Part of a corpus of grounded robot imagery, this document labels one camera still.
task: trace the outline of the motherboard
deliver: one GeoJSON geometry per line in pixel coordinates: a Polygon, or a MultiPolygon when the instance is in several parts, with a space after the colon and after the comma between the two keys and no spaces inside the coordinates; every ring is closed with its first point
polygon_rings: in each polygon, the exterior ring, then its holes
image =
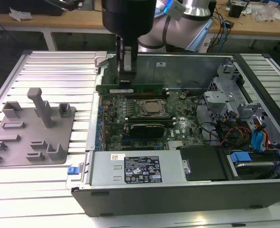
{"type": "Polygon", "coordinates": [[[99,124],[106,151],[175,150],[205,144],[196,124],[198,97],[168,90],[166,99],[102,95],[99,124]]]}

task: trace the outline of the table leg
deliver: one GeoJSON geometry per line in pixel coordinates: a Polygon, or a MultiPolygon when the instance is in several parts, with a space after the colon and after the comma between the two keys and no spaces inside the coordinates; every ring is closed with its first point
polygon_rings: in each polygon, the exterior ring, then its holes
{"type": "Polygon", "coordinates": [[[256,44],[257,39],[252,39],[252,41],[250,42],[249,48],[253,48],[254,45],[256,44]]]}
{"type": "Polygon", "coordinates": [[[208,46],[210,45],[211,39],[214,38],[214,34],[207,34],[207,36],[205,37],[200,49],[198,50],[198,53],[206,53],[208,46]]]}
{"type": "Polygon", "coordinates": [[[56,42],[52,32],[43,31],[43,35],[45,38],[45,42],[47,43],[47,47],[49,51],[57,51],[56,42]]]}

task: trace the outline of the cpu socket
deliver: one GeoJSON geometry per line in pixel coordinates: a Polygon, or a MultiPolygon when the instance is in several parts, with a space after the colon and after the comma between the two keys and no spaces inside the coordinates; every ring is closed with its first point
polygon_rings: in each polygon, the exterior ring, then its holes
{"type": "Polygon", "coordinates": [[[166,115],[162,100],[143,100],[139,102],[139,105],[141,116],[166,115]]]}

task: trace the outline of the blue cable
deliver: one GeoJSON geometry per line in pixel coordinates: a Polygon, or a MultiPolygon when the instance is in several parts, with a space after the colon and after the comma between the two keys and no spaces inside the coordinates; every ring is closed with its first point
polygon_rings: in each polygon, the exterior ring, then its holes
{"type": "Polygon", "coordinates": [[[222,20],[222,23],[223,23],[223,25],[224,25],[224,37],[223,37],[223,39],[222,39],[222,43],[221,43],[219,49],[217,50],[217,53],[219,53],[219,51],[222,49],[222,47],[223,47],[223,45],[224,45],[224,42],[225,42],[225,38],[226,38],[226,25],[225,25],[224,19],[221,18],[221,20],[222,20]]]}

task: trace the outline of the white sticker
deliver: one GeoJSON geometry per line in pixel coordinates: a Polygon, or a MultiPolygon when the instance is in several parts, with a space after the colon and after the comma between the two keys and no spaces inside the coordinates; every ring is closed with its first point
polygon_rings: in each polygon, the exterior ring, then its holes
{"type": "Polygon", "coordinates": [[[110,89],[110,94],[132,94],[133,89],[110,89]]]}
{"type": "Polygon", "coordinates": [[[167,63],[165,62],[157,62],[156,67],[166,67],[167,63]]]}
{"type": "Polygon", "coordinates": [[[111,160],[124,160],[125,154],[124,153],[112,153],[111,160]]]}

